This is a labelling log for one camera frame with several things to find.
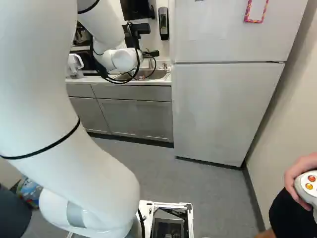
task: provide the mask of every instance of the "wall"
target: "wall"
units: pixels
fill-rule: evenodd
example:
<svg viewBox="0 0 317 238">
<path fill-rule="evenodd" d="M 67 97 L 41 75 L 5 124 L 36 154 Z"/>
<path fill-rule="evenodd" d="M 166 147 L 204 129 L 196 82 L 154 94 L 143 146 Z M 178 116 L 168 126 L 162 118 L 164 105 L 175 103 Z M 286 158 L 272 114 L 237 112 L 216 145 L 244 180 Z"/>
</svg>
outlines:
<svg viewBox="0 0 317 238">
<path fill-rule="evenodd" d="M 0 158 L 0 183 L 11 188 L 19 179 L 21 179 L 21 173 L 6 160 Z"/>
<path fill-rule="evenodd" d="M 276 93 L 247 159 L 268 228 L 268 211 L 283 188 L 284 171 L 317 151 L 317 2 L 311 0 Z"/>
<path fill-rule="evenodd" d="M 119 17 L 121 24 L 126 24 L 124 21 L 120 0 L 109 0 L 114 11 Z M 155 9 L 156 19 L 139 19 L 132 21 L 133 23 L 149 23 L 151 33 L 147 35 L 141 35 L 140 48 L 150 51 L 159 50 L 160 57 L 158 59 L 168 60 L 169 59 L 169 41 L 161 41 L 159 34 L 159 19 L 158 19 L 158 8 L 161 6 L 169 7 L 169 0 L 149 0 L 150 5 L 152 4 Z"/>
</svg>

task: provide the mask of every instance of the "game controller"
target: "game controller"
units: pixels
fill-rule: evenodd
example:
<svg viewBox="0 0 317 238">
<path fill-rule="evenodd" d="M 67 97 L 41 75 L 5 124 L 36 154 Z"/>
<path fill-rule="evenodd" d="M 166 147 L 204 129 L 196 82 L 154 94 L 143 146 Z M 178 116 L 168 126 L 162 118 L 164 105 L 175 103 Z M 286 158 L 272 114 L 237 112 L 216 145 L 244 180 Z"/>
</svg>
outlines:
<svg viewBox="0 0 317 238">
<path fill-rule="evenodd" d="M 294 187 L 298 195 L 314 208 L 317 223 L 317 171 L 309 171 L 295 179 Z"/>
</svg>

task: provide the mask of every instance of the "refrigerator door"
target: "refrigerator door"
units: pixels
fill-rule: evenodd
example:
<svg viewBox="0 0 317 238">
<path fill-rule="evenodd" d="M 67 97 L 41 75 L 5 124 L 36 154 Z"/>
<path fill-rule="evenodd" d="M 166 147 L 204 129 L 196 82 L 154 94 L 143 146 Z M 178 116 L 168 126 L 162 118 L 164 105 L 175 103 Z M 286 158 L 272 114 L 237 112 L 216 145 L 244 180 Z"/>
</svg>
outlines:
<svg viewBox="0 0 317 238">
<path fill-rule="evenodd" d="M 241 166 L 281 63 L 174 65 L 175 156 Z"/>
<path fill-rule="evenodd" d="M 170 1 L 174 62 L 286 61 L 307 4 L 270 0 L 263 23 L 249 23 L 248 0 Z M 252 0 L 251 18 L 265 1 Z"/>
</svg>

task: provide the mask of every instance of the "floor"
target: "floor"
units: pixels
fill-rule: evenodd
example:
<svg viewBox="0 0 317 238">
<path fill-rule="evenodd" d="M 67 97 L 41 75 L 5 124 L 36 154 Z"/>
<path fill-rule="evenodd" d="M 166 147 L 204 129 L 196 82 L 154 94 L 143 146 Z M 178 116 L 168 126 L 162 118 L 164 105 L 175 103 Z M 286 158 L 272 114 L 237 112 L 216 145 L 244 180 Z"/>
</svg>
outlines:
<svg viewBox="0 0 317 238">
<path fill-rule="evenodd" d="M 141 199 L 191 202 L 196 238 L 253 238 L 258 228 L 241 171 L 176 160 L 172 148 L 94 139 L 139 180 Z M 35 213 L 23 238 L 65 238 Z"/>
</svg>

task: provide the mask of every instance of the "white refrigerator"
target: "white refrigerator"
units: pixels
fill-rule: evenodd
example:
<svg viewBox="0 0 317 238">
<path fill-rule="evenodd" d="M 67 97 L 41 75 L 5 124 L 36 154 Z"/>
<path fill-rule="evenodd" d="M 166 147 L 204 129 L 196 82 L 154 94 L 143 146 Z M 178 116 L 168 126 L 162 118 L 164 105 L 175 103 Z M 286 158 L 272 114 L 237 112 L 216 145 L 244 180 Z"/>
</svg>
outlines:
<svg viewBox="0 0 317 238">
<path fill-rule="evenodd" d="M 306 4 L 170 0 L 175 156 L 242 165 Z"/>
</svg>

